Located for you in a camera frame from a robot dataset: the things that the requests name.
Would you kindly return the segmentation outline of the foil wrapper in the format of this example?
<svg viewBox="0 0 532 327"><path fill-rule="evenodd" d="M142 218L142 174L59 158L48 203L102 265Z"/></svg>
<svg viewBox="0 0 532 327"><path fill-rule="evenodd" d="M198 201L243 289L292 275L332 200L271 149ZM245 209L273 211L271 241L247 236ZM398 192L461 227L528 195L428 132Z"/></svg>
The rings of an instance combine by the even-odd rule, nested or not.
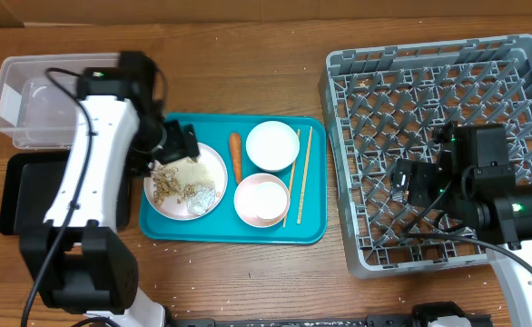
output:
<svg viewBox="0 0 532 327"><path fill-rule="evenodd" d="M213 188L199 186L194 189L193 195L187 200L187 210L190 214L201 216L206 214L213 206L216 191Z"/></svg>

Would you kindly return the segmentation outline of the white bowl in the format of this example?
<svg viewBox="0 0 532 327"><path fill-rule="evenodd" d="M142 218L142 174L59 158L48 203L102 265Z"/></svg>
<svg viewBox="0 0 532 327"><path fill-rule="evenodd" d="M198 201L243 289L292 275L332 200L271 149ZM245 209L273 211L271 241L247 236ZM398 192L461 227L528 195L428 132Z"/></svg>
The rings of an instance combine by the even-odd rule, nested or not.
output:
<svg viewBox="0 0 532 327"><path fill-rule="evenodd" d="M300 140L289 125L267 121L251 129L245 148L248 157L258 168L275 173L294 163L300 151Z"/></svg>

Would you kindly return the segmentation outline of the pink bowl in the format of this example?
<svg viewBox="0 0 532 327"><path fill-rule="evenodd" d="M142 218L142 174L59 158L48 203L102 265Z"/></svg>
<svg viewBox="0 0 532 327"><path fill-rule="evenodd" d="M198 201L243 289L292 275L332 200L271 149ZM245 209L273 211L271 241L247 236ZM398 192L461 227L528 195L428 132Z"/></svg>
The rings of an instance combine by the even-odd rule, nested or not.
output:
<svg viewBox="0 0 532 327"><path fill-rule="evenodd" d="M256 215L256 205L254 202L254 190L257 185L265 182L275 182L283 187L287 195L287 205L284 213L274 220L262 220ZM237 186L234 193L234 209L238 216L248 225L256 228L268 228L281 222L285 214L289 211L289 191L285 183L273 174L255 173L244 178Z"/></svg>

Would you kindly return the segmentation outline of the wooden chopstick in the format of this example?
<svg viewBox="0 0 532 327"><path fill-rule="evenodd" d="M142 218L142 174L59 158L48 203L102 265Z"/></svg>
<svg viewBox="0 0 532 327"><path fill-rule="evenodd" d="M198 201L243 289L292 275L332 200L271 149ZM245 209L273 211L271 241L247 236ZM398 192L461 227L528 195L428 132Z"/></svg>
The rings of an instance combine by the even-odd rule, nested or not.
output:
<svg viewBox="0 0 532 327"><path fill-rule="evenodd" d="M287 225L287 219L288 219L288 213L290 212L290 205L291 205L291 193L292 193L292 187L293 187L293 180L294 180L294 175L295 175L295 167L296 167L296 161L298 159L298 153L300 152L300 128L297 129L296 131L296 136L297 136L297 139L299 140L299 151L297 152L297 157L295 158L294 162L292 163L292 166L291 166L291 175L290 175L290 180L289 180L289 185L288 185L288 191L289 191L289 211L285 214L284 218L283 218L283 228L286 228L286 225Z"/></svg>
<svg viewBox="0 0 532 327"><path fill-rule="evenodd" d="M309 130L306 157L305 157L305 163L303 167L304 169L303 169L302 183L301 183L301 189L300 189L300 202L299 202L299 210L297 214L297 225L300 225L302 221L302 213L303 213L303 207L304 207L304 202L305 202L304 199L305 199L306 186L307 186L308 173L309 173L309 165L310 165L312 135L313 135L313 127L311 126Z"/></svg>

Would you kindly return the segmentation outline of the white paper cup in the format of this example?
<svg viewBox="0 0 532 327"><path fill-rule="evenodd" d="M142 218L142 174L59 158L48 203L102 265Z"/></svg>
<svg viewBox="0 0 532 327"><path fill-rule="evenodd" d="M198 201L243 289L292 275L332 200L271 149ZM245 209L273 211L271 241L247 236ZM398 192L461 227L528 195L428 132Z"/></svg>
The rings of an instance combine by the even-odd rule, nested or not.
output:
<svg viewBox="0 0 532 327"><path fill-rule="evenodd" d="M254 202L259 218L274 220L284 213L288 200L283 187L275 182L265 182L256 186Z"/></svg>

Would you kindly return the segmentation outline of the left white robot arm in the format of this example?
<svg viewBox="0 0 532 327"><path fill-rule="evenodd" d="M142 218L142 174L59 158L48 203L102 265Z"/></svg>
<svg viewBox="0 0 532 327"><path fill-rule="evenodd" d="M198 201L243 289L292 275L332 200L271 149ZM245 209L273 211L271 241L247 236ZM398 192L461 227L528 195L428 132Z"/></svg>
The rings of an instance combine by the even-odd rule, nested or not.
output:
<svg viewBox="0 0 532 327"><path fill-rule="evenodd" d="M85 325L172 324L170 310L140 289L138 262L117 233L125 178L200 153L191 125L164 119L164 100L154 96L163 78L141 51L76 75L69 93L76 127L63 179L42 223L19 237L34 281L29 299L78 314Z"/></svg>

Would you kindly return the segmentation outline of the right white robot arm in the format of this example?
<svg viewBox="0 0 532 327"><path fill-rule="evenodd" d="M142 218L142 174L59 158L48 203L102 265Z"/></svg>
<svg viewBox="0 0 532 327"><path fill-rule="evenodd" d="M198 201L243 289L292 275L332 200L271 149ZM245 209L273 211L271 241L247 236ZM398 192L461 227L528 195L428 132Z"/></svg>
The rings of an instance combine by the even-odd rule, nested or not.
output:
<svg viewBox="0 0 532 327"><path fill-rule="evenodd" d="M532 326L532 184L516 182L504 126L448 123L432 136L435 163L398 159L389 176L391 200L422 210L403 236L485 248L510 321Z"/></svg>

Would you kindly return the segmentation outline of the grey dishwasher rack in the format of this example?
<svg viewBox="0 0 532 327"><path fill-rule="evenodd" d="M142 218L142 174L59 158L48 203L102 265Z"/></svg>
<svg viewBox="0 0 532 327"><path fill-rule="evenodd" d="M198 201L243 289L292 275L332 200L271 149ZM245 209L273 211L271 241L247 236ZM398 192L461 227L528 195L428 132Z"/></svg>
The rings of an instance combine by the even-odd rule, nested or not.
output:
<svg viewBox="0 0 532 327"><path fill-rule="evenodd" d="M320 98L350 273L368 279L484 264L475 245L418 240L458 223L392 201L389 177L399 159L436 161L436 127L498 123L517 183L532 183L532 35L334 51Z"/></svg>

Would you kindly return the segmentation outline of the pile of white rice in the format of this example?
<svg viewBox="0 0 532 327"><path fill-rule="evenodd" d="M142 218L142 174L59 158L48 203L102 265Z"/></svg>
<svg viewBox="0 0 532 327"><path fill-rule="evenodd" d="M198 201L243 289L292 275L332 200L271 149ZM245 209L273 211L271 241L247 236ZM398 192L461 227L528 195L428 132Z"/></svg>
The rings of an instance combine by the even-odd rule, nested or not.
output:
<svg viewBox="0 0 532 327"><path fill-rule="evenodd" d="M207 165L190 158L174 163L175 179L184 190L186 186L214 188L215 181Z"/></svg>

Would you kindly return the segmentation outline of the pink plate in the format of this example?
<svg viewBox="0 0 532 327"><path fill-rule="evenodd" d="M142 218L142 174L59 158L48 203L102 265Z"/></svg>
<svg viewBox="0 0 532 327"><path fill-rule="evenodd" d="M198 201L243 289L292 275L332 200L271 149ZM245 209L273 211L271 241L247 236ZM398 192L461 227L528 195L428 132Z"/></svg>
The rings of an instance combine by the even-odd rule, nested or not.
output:
<svg viewBox="0 0 532 327"><path fill-rule="evenodd" d="M222 157L209 145L198 143L200 155L197 157L195 162L201 162L207 165L208 169L212 174L212 178L215 181L215 187L213 188L216 191L216 198L213 206L206 213L215 209L218 203L221 201L222 197L225 195L227 184L228 184L228 172L223 161ZM160 165L159 162L154 163L154 168ZM143 191L145 198L148 203L161 215L166 218L176 220L176 221L190 221L203 217L204 215L197 216L190 214L187 210L187 200L193 195L194 189L196 187L186 186L185 191L185 201L182 203L177 203L175 197L170 197L165 200L161 206L156 206L153 199L153 179L151 176L144 179L143 182Z"/></svg>

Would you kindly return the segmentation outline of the pile of peanut shells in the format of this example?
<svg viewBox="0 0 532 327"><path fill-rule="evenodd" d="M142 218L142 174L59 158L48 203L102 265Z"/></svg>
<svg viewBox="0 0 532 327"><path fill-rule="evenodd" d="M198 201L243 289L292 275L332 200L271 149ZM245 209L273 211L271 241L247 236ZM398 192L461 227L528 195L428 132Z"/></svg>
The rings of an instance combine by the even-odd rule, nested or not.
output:
<svg viewBox="0 0 532 327"><path fill-rule="evenodd" d="M160 164L152 170L153 199L161 206L167 198L175 197L177 203L185 201L185 169L178 164Z"/></svg>

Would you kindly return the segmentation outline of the orange carrot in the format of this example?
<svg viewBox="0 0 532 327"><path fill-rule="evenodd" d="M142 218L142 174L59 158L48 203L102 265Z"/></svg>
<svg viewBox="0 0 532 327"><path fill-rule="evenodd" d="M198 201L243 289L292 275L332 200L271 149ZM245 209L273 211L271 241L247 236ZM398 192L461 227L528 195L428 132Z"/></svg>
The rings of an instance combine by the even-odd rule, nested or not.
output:
<svg viewBox="0 0 532 327"><path fill-rule="evenodd" d="M241 166L241 137L238 133L232 133L229 138L230 153L232 159L232 169L235 182L239 184L242 181Z"/></svg>

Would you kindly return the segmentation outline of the teal plastic tray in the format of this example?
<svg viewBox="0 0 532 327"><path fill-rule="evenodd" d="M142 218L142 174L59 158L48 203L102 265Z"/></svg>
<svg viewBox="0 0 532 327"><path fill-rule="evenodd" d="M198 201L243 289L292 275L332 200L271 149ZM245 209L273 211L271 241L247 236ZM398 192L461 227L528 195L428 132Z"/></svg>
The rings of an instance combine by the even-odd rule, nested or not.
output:
<svg viewBox="0 0 532 327"><path fill-rule="evenodd" d="M158 213L143 195L139 224L145 235L163 241L280 244L312 244L324 235L328 223L328 165L326 132L319 121L308 116L185 113L170 114L167 119L176 119L182 125L192 124L197 140L213 148L229 170L232 168L230 134L238 133L245 139L254 126L267 121L279 121L295 130L300 128L300 152L295 167L290 212L286 228L283 228L283 222L268 228L248 225L235 212L233 199L236 183L233 181L233 172L228 172L225 198L211 212L195 220L180 222L166 218ZM308 181L302 221L297 225L303 167L311 126L313 135ZM289 183L290 175L291 167L276 173L284 183Z"/></svg>

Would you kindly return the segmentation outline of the clear plastic storage bin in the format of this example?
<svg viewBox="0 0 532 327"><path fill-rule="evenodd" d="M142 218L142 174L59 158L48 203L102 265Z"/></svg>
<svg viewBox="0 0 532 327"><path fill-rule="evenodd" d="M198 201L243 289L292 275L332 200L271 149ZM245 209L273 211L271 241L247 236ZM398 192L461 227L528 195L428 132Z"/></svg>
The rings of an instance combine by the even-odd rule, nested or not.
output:
<svg viewBox="0 0 532 327"><path fill-rule="evenodd" d="M80 74L112 67L117 53L10 56L0 68L0 132L19 149L68 148L74 139L74 102L44 75L57 67Z"/></svg>

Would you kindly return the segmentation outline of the black plastic bin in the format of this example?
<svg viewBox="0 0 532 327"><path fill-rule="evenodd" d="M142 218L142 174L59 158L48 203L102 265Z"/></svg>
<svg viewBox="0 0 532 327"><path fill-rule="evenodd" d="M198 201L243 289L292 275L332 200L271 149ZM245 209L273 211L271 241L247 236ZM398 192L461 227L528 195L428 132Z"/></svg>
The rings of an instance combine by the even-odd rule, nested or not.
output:
<svg viewBox="0 0 532 327"><path fill-rule="evenodd" d="M6 167L0 233L18 235L41 225L64 176L68 151L18 153Z"/></svg>

